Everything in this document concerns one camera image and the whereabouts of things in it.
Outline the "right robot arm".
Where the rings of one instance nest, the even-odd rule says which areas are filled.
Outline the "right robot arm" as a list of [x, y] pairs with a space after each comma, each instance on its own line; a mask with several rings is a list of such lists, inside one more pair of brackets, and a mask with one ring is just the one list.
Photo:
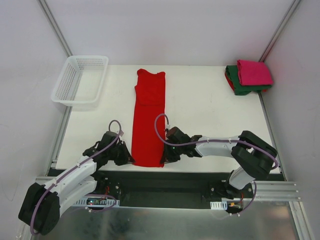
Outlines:
[[203, 135], [190, 137], [178, 127], [173, 127], [166, 132], [163, 143], [163, 164], [177, 162], [181, 155], [189, 158], [216, 156], [235, 159], [239, 167], [230, 173], [225, 183], [214, 187], [218, 195], [227, 199], [237, 197], [254, 180], [265, 180], [271, 170], [279, 166], [277, 150], [248, 130], [238, 136], [218, 139]]

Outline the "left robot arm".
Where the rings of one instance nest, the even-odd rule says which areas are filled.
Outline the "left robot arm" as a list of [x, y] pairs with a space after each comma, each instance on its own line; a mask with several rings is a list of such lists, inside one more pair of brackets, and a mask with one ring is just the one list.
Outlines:
[[105, 132], [101, 140], [87, 148], [72, 167], [44, 184], [33, 183], [27, 189], [18, 219], [33, 234], [46, 235], [63, 213], [85, 195], [107, 199], [110, 189], [100, 168], [109, 161], [117, 166], [134, 163], [126, 143], [112, 131]]

